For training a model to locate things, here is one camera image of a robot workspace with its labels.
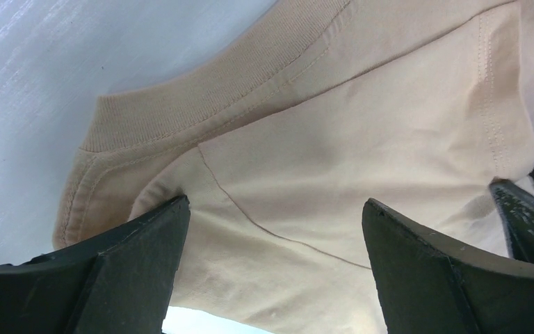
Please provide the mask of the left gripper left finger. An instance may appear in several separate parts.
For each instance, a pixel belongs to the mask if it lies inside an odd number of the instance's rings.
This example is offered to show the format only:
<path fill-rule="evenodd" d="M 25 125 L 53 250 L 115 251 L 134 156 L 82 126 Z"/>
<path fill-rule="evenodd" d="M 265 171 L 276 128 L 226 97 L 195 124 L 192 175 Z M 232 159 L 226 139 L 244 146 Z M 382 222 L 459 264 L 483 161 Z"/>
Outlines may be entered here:
<path fill-rule="evenodd" d="M 0 265 L 0 333 L 160 333 L 191 212 L 178 196 L 20 265 Z"/>

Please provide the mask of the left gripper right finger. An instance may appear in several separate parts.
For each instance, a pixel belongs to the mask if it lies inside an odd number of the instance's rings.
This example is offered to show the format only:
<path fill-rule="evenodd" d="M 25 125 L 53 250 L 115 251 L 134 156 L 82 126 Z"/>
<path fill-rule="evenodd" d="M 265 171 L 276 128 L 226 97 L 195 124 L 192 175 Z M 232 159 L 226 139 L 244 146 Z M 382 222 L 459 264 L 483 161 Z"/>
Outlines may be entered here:
<path fill-rule="evenodd" d="M 534 264 L 366 201 L 362 229 L 389 333 L 534 333 Z"/>

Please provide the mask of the beige t shirt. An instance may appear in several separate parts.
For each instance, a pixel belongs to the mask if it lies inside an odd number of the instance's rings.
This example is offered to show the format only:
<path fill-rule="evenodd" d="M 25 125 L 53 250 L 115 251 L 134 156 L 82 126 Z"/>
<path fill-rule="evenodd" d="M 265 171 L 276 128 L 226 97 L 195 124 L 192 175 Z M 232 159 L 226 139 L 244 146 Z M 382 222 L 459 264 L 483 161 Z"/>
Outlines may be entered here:
<path fill-rule="evenodd" d="M 170 302 L 273 333 L 384 333 L 375 198 L 503 255 L 488 184 L 534 164 L 534 1 L 278 1 L 210 63 L 102 96 L 60 249 L 184 194 Z"/>

